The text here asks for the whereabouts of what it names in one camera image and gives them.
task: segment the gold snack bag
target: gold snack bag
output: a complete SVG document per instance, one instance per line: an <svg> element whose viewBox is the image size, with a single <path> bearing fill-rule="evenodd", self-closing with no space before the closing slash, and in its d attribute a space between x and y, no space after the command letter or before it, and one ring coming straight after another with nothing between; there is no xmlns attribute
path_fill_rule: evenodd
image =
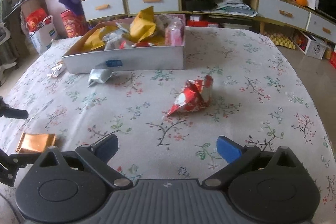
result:
<svg viewBox="0 0 336 224"><path fill-rule="evenodd" d="M147 42L149 43L153 43L156 46L165 46L165 37L161 37L159 35L153 36L153 37L149 37L146 39Z"/></svg>
<svg viewBox="0 0 336 224"><path fill-rule="evenodd" d="M130 26L131 41L140 42L150 37L156 29L153 6L141 10Z"/></svg>
<svg viewBox="0 0 336 224"><path fill-rule="evenodd" d="M28 134L23 132L16 153L43 152L47 147L55 144L55 134Z"/></svg>
<svg viewBox="0 0 336 224"><path fill-rule="evenodd" d="M89 38L86 40L83 46L83 52L90 52L96 50L100 47L105 46L105 42L102 40L103 37L110 33L117 30L118 27L115 26L106 26L96 30Z"/></svg>

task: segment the orange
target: orange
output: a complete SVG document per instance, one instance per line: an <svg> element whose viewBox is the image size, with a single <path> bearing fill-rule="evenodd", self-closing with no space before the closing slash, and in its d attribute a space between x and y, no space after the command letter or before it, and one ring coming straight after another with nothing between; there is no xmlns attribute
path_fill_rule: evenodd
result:
<svg viewBox="0 0 336 224"><path fill-rule="evenodd" d="M307 0L295 0L298 5L307 6Z"/></svg>

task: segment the wooden drawer handle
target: wooden drawer handle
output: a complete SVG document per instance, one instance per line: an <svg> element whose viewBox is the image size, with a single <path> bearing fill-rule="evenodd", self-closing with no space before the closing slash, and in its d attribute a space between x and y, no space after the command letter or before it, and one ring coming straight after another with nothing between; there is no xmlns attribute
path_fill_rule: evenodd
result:
<svg viewBox="0 0 336 224"><path fill-rule="evenodd" d="M105 9L107 9L108 7L110 7L109 4L104 4L104 5L97 6L97 7L95 8L95 10L96 10L96 11L105 10Z"/></svg>
<svg viewBox="0 0 336 224"><path fill-rule="evenodd" d="M161 0L143 0L144 3L160 2Z"/></svg>
<svg viewBox="0 0 336 224"><path fill-rule="evenodd" d="M325 31L327 34L331 34L331 31L330 31L329 29L327 29L327 28L325 28L325 27L323 27L322 29L323 29L323 31Z"/></svg>
<svg viewBox="0 0 336 224"><path fill-rule="evenodd" d="M293 17L293 15L289 12L279 10L279 13L282 14L283 16L285 16L285 17Z"/></svg>

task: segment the pink package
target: pink package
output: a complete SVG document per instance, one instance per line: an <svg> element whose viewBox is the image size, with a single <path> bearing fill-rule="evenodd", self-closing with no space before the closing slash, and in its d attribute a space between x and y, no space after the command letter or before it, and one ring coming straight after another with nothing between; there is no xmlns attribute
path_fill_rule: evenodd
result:
<svg viewBox="0 0 336 224"><path fill-rule="evenodd" d="M165 31L166 46L181 46L183 44L184 26L180 20L168 25Z"/></svg>

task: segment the egg carton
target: egg carton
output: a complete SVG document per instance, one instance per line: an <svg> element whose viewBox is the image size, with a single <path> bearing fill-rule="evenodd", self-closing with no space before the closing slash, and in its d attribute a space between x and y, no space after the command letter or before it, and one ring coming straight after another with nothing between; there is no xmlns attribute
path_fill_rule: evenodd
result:
<svg viewBox="0 0 336 224"><path fill-rule="evenodd" d="M286 48L290 48L295 50L296 46L291 41L289 37L284 35L283 33L270 33L265 31L265 36L269 37L269 39L276 45L276 46L284 46Z"/></svg>

